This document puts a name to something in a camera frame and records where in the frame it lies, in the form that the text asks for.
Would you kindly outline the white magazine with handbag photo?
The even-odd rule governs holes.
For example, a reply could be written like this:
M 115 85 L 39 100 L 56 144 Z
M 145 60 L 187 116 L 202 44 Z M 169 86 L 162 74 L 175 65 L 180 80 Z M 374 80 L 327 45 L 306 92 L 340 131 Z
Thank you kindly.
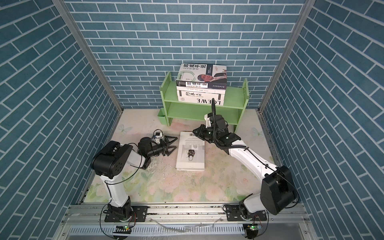
M 193 132 L 180 132 L 176 169 L 178 171 L 205 170 L 205 141 L 196 137 Z

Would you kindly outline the white Loewe Foundation book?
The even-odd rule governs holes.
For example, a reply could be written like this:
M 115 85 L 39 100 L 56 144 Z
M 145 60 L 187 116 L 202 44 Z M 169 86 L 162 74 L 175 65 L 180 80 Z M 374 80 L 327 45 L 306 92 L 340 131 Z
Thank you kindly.
M 215 105 L 223 106 L 224 100 L 217 100 L 215 98 L 197 98 L 197 97 L 178 97 L 179 102 L 200 104 L 200 105 L 211 105 L 215 102 Z

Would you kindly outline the white-backed heritage culture book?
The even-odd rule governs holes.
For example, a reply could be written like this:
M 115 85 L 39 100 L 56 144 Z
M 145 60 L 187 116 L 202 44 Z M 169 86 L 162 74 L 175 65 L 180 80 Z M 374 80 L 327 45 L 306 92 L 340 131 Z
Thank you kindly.
M 186 98 L 186 97 L 194 97 L 194 98 L 215 98 L 215 99 L 223 99 L 225 97 L 225 94 L 216 94 L 216 93 L 204 93 L 204 92 L 193 92 L 193 91 L 180 91 L 177 90 L 177 95 L 180 98 Z

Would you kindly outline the white booklet with brown bars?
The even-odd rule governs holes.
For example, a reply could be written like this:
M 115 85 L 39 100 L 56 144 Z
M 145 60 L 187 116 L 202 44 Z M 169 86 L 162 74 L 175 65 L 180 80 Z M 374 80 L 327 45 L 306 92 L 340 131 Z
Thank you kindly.
M 204 86 L 176 86 L 177 90 L 180 91 L 195 91 L 195 92 L 206 92 L 206 93 L 221 93 L 223 94 L 226 89 L 213 89 Z

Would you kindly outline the Chinese book with man portrait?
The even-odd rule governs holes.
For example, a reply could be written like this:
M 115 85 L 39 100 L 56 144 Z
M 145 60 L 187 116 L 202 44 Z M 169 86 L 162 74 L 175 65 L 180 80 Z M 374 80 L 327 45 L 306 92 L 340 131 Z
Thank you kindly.
M 212 64 L 181 64 L 176 79 L 176 85 L 226 89 L 227 80 L 226 66 Z

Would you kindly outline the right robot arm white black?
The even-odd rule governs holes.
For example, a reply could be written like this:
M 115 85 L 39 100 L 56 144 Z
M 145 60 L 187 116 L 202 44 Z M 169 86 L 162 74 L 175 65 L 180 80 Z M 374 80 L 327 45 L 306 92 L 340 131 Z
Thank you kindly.
M 221 115 L 209 113 L 205 115 L 205 120 L 205 125 L 193 130 L 195 136 L 215 144 L 241 162 L 261 181 L 260 192 L 240 202 L 245 218 L 264 210 L 277 215 L 299 196 L 289 168 L 278 167 L 258 155 L 238 135 L 229 132 L 227 122 Z

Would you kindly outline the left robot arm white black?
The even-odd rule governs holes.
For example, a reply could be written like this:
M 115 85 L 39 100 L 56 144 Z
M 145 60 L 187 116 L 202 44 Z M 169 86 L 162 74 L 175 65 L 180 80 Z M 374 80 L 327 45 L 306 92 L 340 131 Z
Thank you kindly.
M 145 170 L 150 165 L 152 157 L 169 156 L 177 148 L 173 145 L 177 139 L 172 136 L 163 136 L 157 140 L 144 137 L 136 145 L 121 145 L 119 142 L 110 141 L 93 157 L 91 168 L 104 183 L 112 208 L 122 208 L 129 202 L 129 196 L 123 186 L 122 171 L 125 165 Z

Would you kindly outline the green two-tier shelf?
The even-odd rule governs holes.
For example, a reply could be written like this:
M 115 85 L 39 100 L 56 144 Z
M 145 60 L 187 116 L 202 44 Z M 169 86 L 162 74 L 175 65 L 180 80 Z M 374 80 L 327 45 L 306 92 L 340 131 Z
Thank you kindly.
M 211 104 L 194 104 L 179 102 L 177 99 L 176 82 L 172 80 L 171 72 L 167 72 L 160 92 L 163 107 L 158 113 L 158 118 L 163 125 L 170 126 L 173 119 L 203 121 L 205 115 L 212 112 Z M 248 80 L 244 79 L 243 86 L 227 87 L 224 104 L 216 105 L 216 113 L 221 115 L 227 124 L 234 126 L 234 131 L 240 124 L 245 109 L 250 99 Z

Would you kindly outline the left circuit board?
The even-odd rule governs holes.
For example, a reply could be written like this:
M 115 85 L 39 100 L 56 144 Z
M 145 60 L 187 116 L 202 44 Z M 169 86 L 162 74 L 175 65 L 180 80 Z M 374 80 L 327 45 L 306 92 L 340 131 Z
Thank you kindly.
M 116 226 L 113 231 L 113 236 L 126 237 L 132 233 L 132 228 L 128 226 Z

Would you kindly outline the circuit board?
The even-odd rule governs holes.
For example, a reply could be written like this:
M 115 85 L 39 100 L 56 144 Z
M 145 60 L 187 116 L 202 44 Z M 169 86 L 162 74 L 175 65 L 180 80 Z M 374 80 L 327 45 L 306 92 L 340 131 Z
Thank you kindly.
M 259 233 L 259 230 L 262 229 L 262 227 L 258 224 L 244 224 L 243 227 L 247 235 L 257 235 Z
M 113 236 L 126 237 L 132 233 L 132 228 L 128 226 L 116 226 L 113 231 Z

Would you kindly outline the right circuit board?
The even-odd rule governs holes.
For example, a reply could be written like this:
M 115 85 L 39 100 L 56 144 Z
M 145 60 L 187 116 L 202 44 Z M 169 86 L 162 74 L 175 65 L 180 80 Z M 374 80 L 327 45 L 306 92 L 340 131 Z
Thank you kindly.
M 257 235 L 259 233 L 259 230 L 262 229 L 262 227 L 258 224 L 244 224 L 243 227 L 247 235 Z

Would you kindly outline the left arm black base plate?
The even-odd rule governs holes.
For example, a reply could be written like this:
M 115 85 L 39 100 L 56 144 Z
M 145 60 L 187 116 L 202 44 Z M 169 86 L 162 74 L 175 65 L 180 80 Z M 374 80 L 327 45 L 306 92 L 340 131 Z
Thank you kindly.
M 148 212 L 148 206 L 128 206 L 122 208 L 108 207 L 103 210 L 106 214 L 106 223 L 128 223 L 145 222 Z

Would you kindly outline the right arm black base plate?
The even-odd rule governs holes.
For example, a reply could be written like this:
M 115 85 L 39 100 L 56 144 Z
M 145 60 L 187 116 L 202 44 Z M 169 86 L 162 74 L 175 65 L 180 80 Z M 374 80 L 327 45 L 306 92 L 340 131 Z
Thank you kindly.
M 229 222 L 267 220 L 265 211 L 250 213 L 243 205 L 225 204 L 222 206 L 222 210 L 225 212 Z

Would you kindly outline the aluminium front rail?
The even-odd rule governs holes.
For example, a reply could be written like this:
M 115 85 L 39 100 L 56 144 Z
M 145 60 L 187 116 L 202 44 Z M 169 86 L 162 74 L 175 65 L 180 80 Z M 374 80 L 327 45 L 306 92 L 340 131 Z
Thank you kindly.
M 67 210 L 62 223 L 95 225 L 104 222 L 105 213 L 103 204 L 81 204 L 71 205 Z M 137 212 L 139 224 L 150 224 L 158 222 L 161 224 L 183 224 L 183 223 L 245 223 L 255 221 L 256 223 L 270 224 L 307 224 L 310 218 L 302 204 L 294 208 L 284 209 L 274 216 L 266 211 L 257 213 L 257 217 L 241 217 L 236 204 L 225 207 L 223 203 L 200 203 L 200 204 L 139 204 L 133 203 L 132 208 Z

